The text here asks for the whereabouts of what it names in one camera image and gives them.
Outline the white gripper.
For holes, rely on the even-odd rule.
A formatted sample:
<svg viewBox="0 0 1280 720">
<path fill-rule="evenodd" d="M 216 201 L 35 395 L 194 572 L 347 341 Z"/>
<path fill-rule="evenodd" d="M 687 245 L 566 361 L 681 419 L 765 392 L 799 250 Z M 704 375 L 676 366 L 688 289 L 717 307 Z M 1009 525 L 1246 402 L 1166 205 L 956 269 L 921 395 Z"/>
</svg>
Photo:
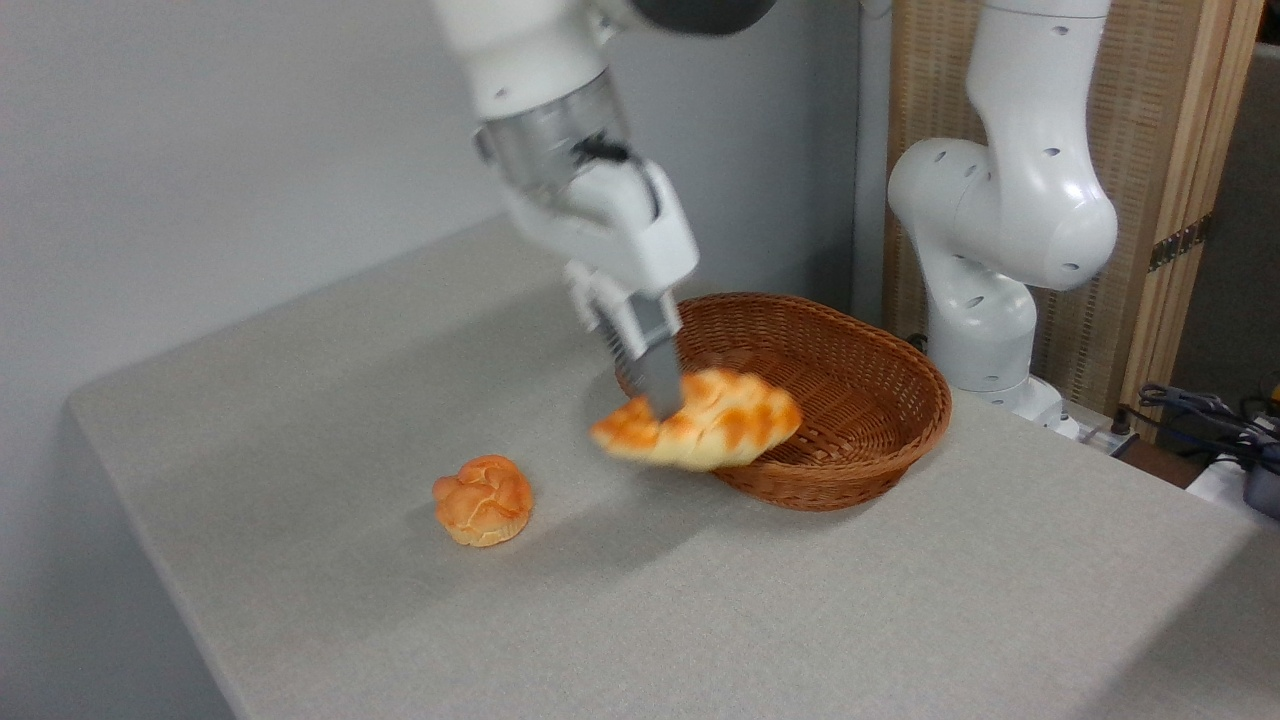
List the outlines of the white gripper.
<svg viewBox="0 0 1280 720">
<path fill-rule="evenodd" d="M 628 299 L 644 345 L 628 378 L 658 421 L 672 418 L 685 405 L 676 348 L 681 323 L 671 292 L 663 292 L 687 279 L 700 256 L 664 169 L 646 159 L 594 161 L 558 192 L 524 192 L 503 182 L 500 196 L 522 237 L 573 260 L 564 279 L 575 311 L 614 363 L 628 363 L 628 346 L 614 318 L 626 296 L 613 279 L 646 293 Z"/>
</svg>

